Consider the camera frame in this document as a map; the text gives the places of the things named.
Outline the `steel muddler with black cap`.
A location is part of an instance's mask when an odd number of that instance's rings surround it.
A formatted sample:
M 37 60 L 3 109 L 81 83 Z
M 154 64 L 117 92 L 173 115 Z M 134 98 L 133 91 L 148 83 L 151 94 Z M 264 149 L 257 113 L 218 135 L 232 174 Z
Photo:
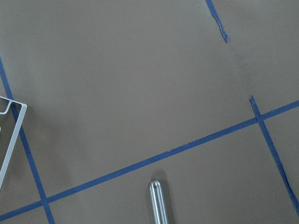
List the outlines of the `steel muddler with black cap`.
M 152 180 L 149 183 L 149 193 L 154 222 L 156 224 L 168 224 L 169 220 L 164 200 L 163 187 L 159 180 Z

